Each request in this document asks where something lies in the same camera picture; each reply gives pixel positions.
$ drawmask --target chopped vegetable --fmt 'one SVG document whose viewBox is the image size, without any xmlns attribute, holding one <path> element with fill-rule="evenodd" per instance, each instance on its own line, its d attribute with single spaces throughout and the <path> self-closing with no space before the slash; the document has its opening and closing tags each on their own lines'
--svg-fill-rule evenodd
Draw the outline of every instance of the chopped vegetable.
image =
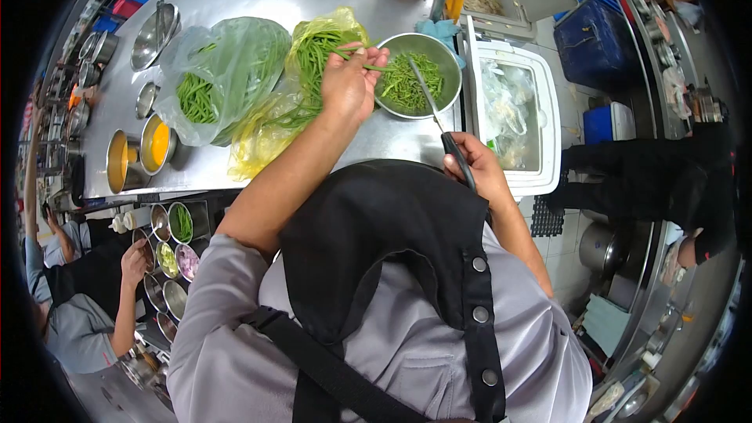
<svg viewBox="0 0 752 423">
<path fill-rule="evenodd" d="M 194 73 L 186 72 L 185 78 L 177 86 L 177 98 L 181 110 L 192 123 L 213 124 L 217 117 L 212 112 L 212 100 L 209 91 L 212 84 Z"/>
<path fill-rule="evenodd" d="M 379 81 L 382 89 L 381 98 L 389 98 L 400 105 L 407 116 L 429 115 L 432 110 L 428 108 L 426 95 L 423 94 L 418 78 L 410 67 L 408 55 L 415 61 L 415 65 L 434 99 L 441 95 L 444 78 L 438 70 L 438 64 L 430 61 L 425 54 L 410 52 L 395 56 L 390 63 L 390 71 L 381 76 Z"/>
</svg>

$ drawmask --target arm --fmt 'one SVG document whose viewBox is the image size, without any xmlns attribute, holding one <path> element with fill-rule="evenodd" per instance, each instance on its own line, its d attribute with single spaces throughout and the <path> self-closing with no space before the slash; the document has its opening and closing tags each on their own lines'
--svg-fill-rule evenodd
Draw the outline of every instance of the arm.
<svg viewBox="0 0 752 423">
<path fill-rule="evenodd" d="M 488 200 L 493 220 L 493 233 L 504 250 L 521 259 L 547 296 L 553 297 L 551 280 L 538 248 L 532 241 L 525 219 L 509 190 L 504 171 L 491 149 L 475 136 L 467 133 L 452 133 L 459 150 L 470 165 L 477 192 Z M 445 155 L 444 172 L 454 179 L 464 179 L 454 157 Z"/>
<path fill-rule="evenodd" d="M 118 358 L 133 347 L 133 332 L 136 331 L 136 287 L 146 272 L 146 257 L 141 248 L 146 239 L 138 240 L 130 246 L 120 267 L 123 278 L 120 281 L 120 305 L 115 318 L 115 332 L 110 334 L 110 344 Z"/>
<path fill-rule="evenodd" d="M 386 49 L 359 49 L 350 61 L 329 55 L 321 85 L 324 110 L 238 195 L 217 233 L 267 258 L 276 252 L 277 234 L 332 171 L 373 111 L 374 86 L 381 73 L 365 70 L 363 64 L 385 66 L 388 54 Z"/>
</svg>

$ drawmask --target plastic container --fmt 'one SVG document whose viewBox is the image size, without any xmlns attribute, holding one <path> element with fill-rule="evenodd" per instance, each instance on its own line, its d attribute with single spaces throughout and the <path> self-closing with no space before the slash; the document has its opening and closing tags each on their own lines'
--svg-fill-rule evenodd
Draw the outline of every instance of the plastic container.
<svg viewBox="0 0 752 423">
<path fill-rule="evenodd" d="M 586 144 L 637 137 L 635 115 L 622 103 L 613 102 L 608 107 L 590 109 L 583 113 L 582 121 Z"/>
<path fill-rule="evenodd" d="M 618 92 L 642 82 L 639 59 L 624 16 L 589 0 L 553 31 L 564 77 Z"/>
</svg>

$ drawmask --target hand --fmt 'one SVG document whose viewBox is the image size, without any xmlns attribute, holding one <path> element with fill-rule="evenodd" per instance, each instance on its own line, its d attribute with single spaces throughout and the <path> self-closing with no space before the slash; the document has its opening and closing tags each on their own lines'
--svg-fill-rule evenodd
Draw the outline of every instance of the hand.
<svg viewBox="0 0 752 423">
<path fill-rule="evenodd" d="M 470 173 L 475 179 L 477 193 L 486 198 L 492 210 L 503 208 L 504 203 L 513 201 L 502 166 L 494 152 L 477 137 L 468 133 L 450 133 L 457 147 L 467 159 Z M 444 156 L 444 173 L 455 180 L 464 180 L 465 175 L 452 155 Z"/>
<path fill-rule="evenodd" d="M 120 267 L 123 269 L 124 286 L 136 289 L 138 283 L 144 278 L 144 273 L 146 273 L 146 268 L 148 267 L 143 251 L 146 242 L 147 239 L 137 240 L 136 243 L 126 250 L 123 258 L 120 259 Z"/>
<path fill-rule="evenodd" d="M 362 46 L 352 42 L 340 48 Z M 381 72 L 363 68 L 363 64 L 385 67 L 389 49 L 360 48 L 351 53 L 350 61 L 330 53 L 321 82 L 321 98 L 325 112 L 339 112 L 344 117 L 354 117 L 358 123 L 368 118 L 374 109 L 374 87 Z"/>
</svg>

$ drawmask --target apron strap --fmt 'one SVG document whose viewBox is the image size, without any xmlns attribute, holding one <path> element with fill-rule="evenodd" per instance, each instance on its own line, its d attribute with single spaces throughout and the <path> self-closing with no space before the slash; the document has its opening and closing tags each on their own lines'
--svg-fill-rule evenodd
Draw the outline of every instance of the apron strap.
<svg viewBox="0 0 752 423">
<path fill-rule="evenodd" d="M 321 390 L 369 423 L 428 421 L 427 417 L 381 390 L 316 342 L 286 313 L 261 306 L 246 318 L 246 323 L 267 335 Z"/>
</svg>

